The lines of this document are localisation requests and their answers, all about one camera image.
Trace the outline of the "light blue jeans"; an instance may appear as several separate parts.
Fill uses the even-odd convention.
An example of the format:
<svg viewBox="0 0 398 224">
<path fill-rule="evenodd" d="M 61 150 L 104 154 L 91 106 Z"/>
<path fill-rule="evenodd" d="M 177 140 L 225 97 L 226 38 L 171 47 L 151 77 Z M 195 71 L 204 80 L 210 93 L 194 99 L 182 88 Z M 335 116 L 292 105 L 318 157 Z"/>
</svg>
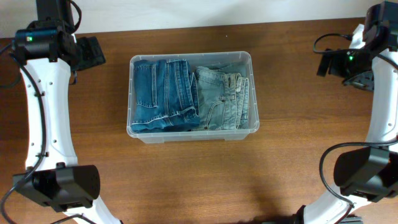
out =
<svg viewBox="0 0 398 224">
<path fill-rule="evenodd" d="M 243 63 L 195 68 L 200 124 L 197 131 L 249 127 L 249 78 Z"/>
</svg>

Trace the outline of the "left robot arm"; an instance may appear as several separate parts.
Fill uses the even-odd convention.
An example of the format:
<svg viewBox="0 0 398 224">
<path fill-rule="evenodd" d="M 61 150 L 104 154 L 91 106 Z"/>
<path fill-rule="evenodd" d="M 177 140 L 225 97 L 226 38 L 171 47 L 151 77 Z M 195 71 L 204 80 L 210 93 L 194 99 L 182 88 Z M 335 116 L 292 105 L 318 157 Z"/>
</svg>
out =
<svg viewBox="0 0 398 224">
<path fill-rule="evenodd" d="M 81 21 L 73 1 L 37 1 L 37 20 L 16 32 L 11 58 L 27 94 L 29 148 L 25 171 L 12 191 L 77 223 L 117 223 L 100 197 L 94 165 L 78 164 L 68 109 L 68 88 L 77 72 L 105 63 L 95 37 L 76 38 Z"/>
</svg>

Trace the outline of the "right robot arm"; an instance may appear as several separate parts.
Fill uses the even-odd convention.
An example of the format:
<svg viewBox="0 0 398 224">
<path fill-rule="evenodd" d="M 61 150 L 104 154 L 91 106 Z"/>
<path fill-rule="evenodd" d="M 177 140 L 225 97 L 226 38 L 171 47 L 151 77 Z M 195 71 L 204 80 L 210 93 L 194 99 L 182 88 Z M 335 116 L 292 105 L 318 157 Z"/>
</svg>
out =
<svg viewBox="0 0 398 224">
<path fill-rule="evenodd" d="M 373 93 L 371 122 L 364 142 L 344 142 L 321 156 L 325 193 L 303 205 L 287 223 L 362 223 L 352 213 L 397 196 L 397 3 L 370 7 L 364 24 L 343 38 L 347 49 L 314 48 L 322 55 L 317 74 L 335 75 L 345 86 Z"/>
</svg>

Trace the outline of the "dark blue jeans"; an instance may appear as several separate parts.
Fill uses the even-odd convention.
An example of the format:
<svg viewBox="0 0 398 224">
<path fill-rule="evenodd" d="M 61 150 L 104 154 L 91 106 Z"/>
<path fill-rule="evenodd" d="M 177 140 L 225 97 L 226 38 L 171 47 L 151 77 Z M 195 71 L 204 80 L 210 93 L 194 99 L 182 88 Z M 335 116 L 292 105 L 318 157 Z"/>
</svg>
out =
<svg viewBox="0 0 398 224">
<path fill-rule="evenodd" d="M 200 124 L 197 81 L 185 59 L 134 63 L 134 133 L 190 131 Z"/>
</svg>

